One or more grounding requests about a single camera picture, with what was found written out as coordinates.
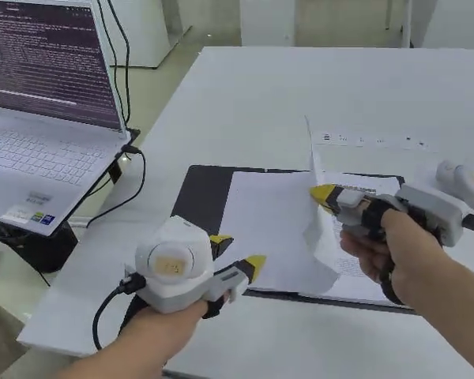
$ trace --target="gray floor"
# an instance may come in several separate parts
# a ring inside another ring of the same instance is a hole
[[[298,0],[295,44],[302,47],[397,47],[402,2],[394,3],[392,28],[386,31],[386,0]],[[130,126],[142,131],[137,145],[152,128],[203,46],[239,46],[241,43],[239,0],[179,0],[179,4],[192,15],[192,29],[159,69],[130,70],[133,110]],[[123,92],[123,70],[119,69],[118,73]],[[109,185],[90,197],[77,210],[77,215],[95,215],[110,190]],[[36,273],[29,272],[6,246],[0,246],[0,306],[21,320],[32,310],[18,309],[15,299],[30,296],[32,304],[36,304],[44,291],[40,280],[38,289],[22,288],[26,275],[36,276]],[[30,350],[1,378],[49,377],[70,362],[71,358]]]

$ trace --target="sheet of paper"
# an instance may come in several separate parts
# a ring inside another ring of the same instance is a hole
[[[324,181],[325,171],[322,168],[319,154],[316,153],[314,146],[311,144],[310,150],[310,183],[309,187],[317,186]],[[303,232],[304,240],[311,255],[315,256],[321,263],[328,266],[332,270],[337,270],[337,255],[335,242],[332,237],[332,219],[331,216],[323,211],[323,209],[310,199],[310,222],[307,229]]]
[[[316,132],[312,134],[314,144],[356,146],[367,148],[399,148],[437,152],[434,141],[408,135],[370,135],[355,132]]]
[[[312,219],[312,174],[235,172],[220,227],[235,240],[216,268],[264,254],[267,261],[252,288],[311,294],[330,289],[338,275],[314,257],[303,237]]]
[[[342,186],[355,187],[372,194],[389,193],[394,194],[399,190],[396,178],[373,178],[360,175],[340,174],[325,172],[320,184],[339,184]],[[325,293],[314,293],[305,295],[320,296],[323,298],[344,299],[355,302],[370,302],[377,304],[391,304],[382,293],[381,287],[369,280],[360,270],[358,259],[345,253],[340,247],[340,231],[342,224],[333,216],[329,217],[332,224],[332,233],[329,235],[329,227],[324,225],[323,237],[332,239],[334,251],[319,250],[316,252],[318,259],[323,261],[324,256],[329,253],[330,259],[335,254],[335,270],[340,274],[338,281]]]

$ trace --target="forearm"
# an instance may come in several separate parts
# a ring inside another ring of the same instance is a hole
[[[409,305],[474,367],[474,272],[446,257],[411,287]]]
[[[161,377],[163,354],[140,339],[119,338],[97,354],[74,363],[57,379],[156,379]]]

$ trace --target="laptop sticker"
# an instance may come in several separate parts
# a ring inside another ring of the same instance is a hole
[[[55,219],[54,216],[45,215],[45,216],[40,220],[40,223],[43,224],[43,225],[49,225],[50,223],[53,222],[54,219]]]
[[[14,205],[0,218],[15,223],[27,223],[32,218],[33,213],[33,211],[24,205]]]
[[[35,212],[35,214],[32,216],[31,220],[35,221],[36,223],[40,222],[40,220],[44,217],[44,214],[42,212]]]

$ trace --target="black cable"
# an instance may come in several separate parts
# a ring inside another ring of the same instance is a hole
[[[37,273],[40,275],[40,277],[42,278],[42,280],[44,281],[44,283],[45,283],[48,287],[50,287],[51,285],[50,285],[50,283],[47,281],[47,279],[46,279],[46,277],[43,275],[43,273],[40,272],[39,270],[35,270],[35,271],[37,271]]]
[[[114,59],[114,69],[113,69],[113,76],[114,76],[114,86],[116,88],[116,92],[118,93],[118,100],[119,100],[119,108],[121,110],[121,117],[123,121],[126,120],[125,112],[123,110],[123,101],[121,97],[121,92],[118,89],[118,56],[116,54],[116,49],[114,49],[114,45],[112,44],[111,36],[109,35],[109,31],[107,30],[107,25],[105,23],[105,19],[103,18],[103,9],[102,3],[100,0],[96,0],[98,4],[98,9],[100,11],[100,19],[102,20],[103,30],[105,31],[105,36],[107,37],[107,41],[109,42],[109,46],[111,47],[112,51],[112,58]]]
[[[117,295],[131,295],[144,288],[145,285],[145,277],[139,274],[138,272],[134,272],[132,274],[129,274],[125,279],[120,280],[119,285],[102,302],[102,304],[95,313],[95,317],[93,318],[92,324],[93,343],[95,344],[97,350],[102,350],[102,345],[100,345],[100,339],[98,337],[98,322],[100,321],[100,316],[102,316],[102,312],[109,305],[111,300]]]
[[[102,345],[100,345],[100,339],[98,338],[98,321],[100,320],[100,316],[102,316],[103,310],[109,305],[109,302],[117,295],[121,294],[121,290],[119,287],[115,288],[102,302],[99,309],[95,313],[95,317],[93,318],[93,325],[92,325],[92,333],[93,333],[93,343],[97,350],[102,350]]]
[[[109,184],[109,182],[111,181],[111,178],[109,178],[102,186],[98,187],[97,189],[95,189],[94,191],[90,192],[88,194],[88,196],[86,197],[90,197],[92,195],[94,195],[95,193],[97,193],[98,191],[100,191],[102,188],[104,188],[107,184]]]
[[[114,211],[115,209],[119,208],[119,207],[122,207],[123,205],[125,204],[128,204],[130,203],[135,197],[137,197],[139,195],[139,193],[142,191],[142,188],[144,187],[144,182],[145,182],[145,172],[146,172],[146,164],[145,164],[145,156],[144,156],[144,153],[139,150],[138,148],[135,148],[134,146],[125,146],[125,148],[128,148],[128,149],[132,149],[132,151],[130,151],[131,153],[133,154],[140,154],[141,157],[142,157],[142,179],[141,179],[141,184],[139,185],[139,188],[137,190],[137,192],[132,196],[132,197],[129,197],[127,200],[119,203],[118,205],[115,205],[114,207],[108,209],[107,211],[105,212],[102,212],[100,213],[98,216],[95,216],[93,217],[91,220],[88,221],[88,224],[86,225],[86,227],[89,227],[94,221],[96,221],[97,219],[99,219],[100,217],[104,217],[106,214],[108,213],[111,213],[112,211]]]
[[[119,22],[118,14],[116,13],[116,9],[114,9],[114,6],[112,5],[111,0],[107,0],[107,4],[109,5],[109,8],[111,9],[112,16],[114,17],[116,24],[118,25],[118,29],[121,32],[121,36],[123,37],[123,40],[125,41],[126,45],[126,59],[125,59],[125,90],[126,90],[126,119],[125,119],[125,125],[128,125],[128,121],[130,120],[130,117],[132,115],[131,113],[131,106],[130,106],[130,86],[129,86],[129,80],[128,80],[128,69],[130,67],[130,42],[128,40],[128,37],[126,36],[125,29],[123,29],[123,26],[121,25],[121,22]]]

